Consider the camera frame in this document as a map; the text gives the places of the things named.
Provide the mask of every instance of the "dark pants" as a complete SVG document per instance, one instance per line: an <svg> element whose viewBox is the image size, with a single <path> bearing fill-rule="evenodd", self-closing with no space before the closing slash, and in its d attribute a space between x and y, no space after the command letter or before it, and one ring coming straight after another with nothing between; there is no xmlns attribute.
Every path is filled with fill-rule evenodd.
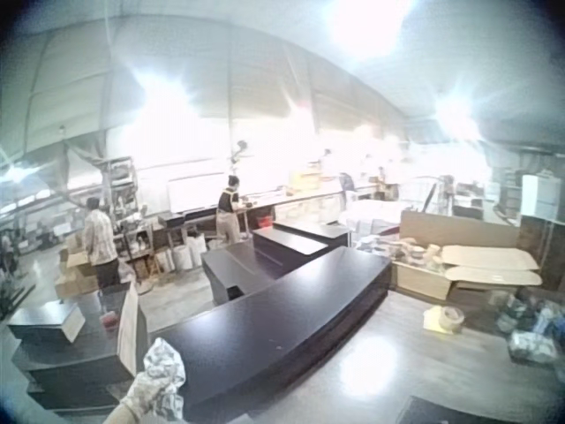
<svg viewBox="0 0 565 424"><path fill-rule="evenodd" d="M120 275L117 273L117 266L117 258L114 261L103 263L102 265L94 265L99 289L120 284Z"/></svg>

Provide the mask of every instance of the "concrete floor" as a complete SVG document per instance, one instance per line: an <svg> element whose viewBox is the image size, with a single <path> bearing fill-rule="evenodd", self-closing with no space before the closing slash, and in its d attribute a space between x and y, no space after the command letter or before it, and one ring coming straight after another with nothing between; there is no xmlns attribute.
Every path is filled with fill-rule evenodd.
<svg viewBox="0 0 565 424"><path fill-rule="evenodd" d="M56 299L58 248L22 258L26 281L37 288L25 306ZM199 269L158 284L140 297L149 331L184 321L213 307ZM456 336L422 330L420 300L391 292L367 323L331 358L296 382L287 393L250 411L237 423L394 423L410 396L500 420L543 422L561 401L551 369L516 365L506 342L470 329ZM18 341L0 324L2 398L27 422L65 422L25 395L26 379L11 363ZM100 423L103 415L65 418ZM146 417L143 422L161 422Z"/></svg>

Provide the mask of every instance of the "dark floor mat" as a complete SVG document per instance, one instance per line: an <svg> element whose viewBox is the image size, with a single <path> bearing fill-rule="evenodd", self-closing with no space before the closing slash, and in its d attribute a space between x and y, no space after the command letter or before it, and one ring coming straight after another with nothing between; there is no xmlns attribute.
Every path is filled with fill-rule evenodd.
<svg viewBox="0 0 565 424"><path fill-rule="evenodd" d="M412 397L397 424L515 424L444 408L419 397Z"/></svg>

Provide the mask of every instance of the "packing tape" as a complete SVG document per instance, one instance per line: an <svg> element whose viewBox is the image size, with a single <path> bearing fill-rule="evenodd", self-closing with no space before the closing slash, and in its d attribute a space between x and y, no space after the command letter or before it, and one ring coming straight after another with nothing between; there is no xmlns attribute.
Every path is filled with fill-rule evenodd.
<svg viewBox="0 0 565 424"><path fill-rule="evenodd" d="M439 324L447 331L457 331L463 325L465 315L461 309L456 307L442 307Z"/></svg>

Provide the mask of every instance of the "ceiling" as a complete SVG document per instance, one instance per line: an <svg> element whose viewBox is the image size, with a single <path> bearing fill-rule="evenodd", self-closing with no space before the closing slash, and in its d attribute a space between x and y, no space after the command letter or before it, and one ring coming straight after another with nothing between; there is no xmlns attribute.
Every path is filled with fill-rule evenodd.
<svg viewBox="0 0 565 424"><path fill-rule="evenodd" d="M565 139L565 50L531 2L414 0L396 49L358 61L332 41L330 0L46 0L19 33L128 15L212 19L277 36L358 76L414 125L442 94L471 102L492 141L560 144Z"/></svg>

